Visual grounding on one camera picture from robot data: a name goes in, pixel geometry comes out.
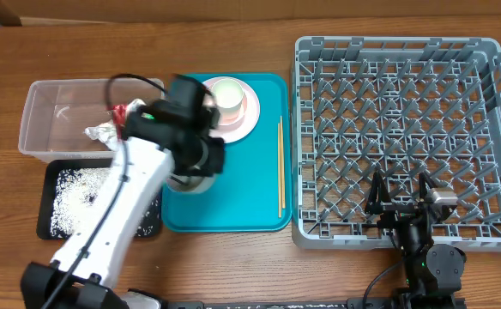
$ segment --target gray plastic rack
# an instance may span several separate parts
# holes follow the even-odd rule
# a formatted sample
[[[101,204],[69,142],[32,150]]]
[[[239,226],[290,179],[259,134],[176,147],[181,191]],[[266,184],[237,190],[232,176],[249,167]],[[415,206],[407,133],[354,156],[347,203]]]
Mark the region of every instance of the gray plastic rack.
[[[366,215],[372,173],[418,195],[427,171],[457,211],[434,240],[501,251],[501,49],[483,38],[303,37],[293,64],[293,240],[391,247]]]

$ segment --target turquoise cutting board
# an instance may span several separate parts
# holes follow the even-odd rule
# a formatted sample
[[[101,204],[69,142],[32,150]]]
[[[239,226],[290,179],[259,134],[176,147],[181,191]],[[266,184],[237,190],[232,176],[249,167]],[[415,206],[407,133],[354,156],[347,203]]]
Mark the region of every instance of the turquoise cutting board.
[[[249,84],[260,101],[257,126],[245,138],[226,145],[224,172],[200,194],[165,186],[162,218],[176,232],[277,231],[291,218],[292,179],[287,85],[271,73],[194,74],[204,82],[230,76]],[[283,116],[286,207],[278,216],[277,124]]]

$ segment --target wooden tabletop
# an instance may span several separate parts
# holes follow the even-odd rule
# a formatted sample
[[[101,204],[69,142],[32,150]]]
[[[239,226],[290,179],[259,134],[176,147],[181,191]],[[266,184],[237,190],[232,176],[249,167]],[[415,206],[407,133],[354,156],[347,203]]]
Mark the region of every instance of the wooden tabletop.
[[[290,85],[294,42],[303,35],[492,37],[501,16],[359,18],[313,21],[124,24],[0,28],[0,308],[23,307],[22,271],[47,263],[61,245],[37,238],[46,165],[17,149],[32,82],[118,72],[274,72]],[[304,250],[291,227],[278,233],[175,234],[137,240],[117,291],[140,288],[168,300],[205,302],[345,300],[397,259],[393,251]],[[470,253],[458,296],[470,308],[501,308],[501,254]],[[371,295],[402,285],[388,276]]]

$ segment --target white cup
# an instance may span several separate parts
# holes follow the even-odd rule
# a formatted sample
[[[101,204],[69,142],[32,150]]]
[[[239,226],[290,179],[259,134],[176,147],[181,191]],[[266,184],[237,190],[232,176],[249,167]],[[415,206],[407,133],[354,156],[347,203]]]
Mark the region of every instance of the white cup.
[[[226,77],[215,82],[211,92],[216,99],[220,114],[225,119],[236,118],[243,103],[244,91],[237,80]]]

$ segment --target transparent container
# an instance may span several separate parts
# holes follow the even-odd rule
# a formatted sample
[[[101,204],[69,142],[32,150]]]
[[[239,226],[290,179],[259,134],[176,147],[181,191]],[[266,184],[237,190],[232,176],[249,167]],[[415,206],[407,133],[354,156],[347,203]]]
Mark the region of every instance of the transparent container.
[[[163,85],[159,79],[152,81]],[[18,149],[44,162],[61,159],[112,158],[113,151],[84,134],[111,120],[104,102],[107,79],[37,81],[29,88],[21,117]],[[162,97],[159,89],[136,79],[118,79],[112,85],[112,104],[133,99],[146,103]]]

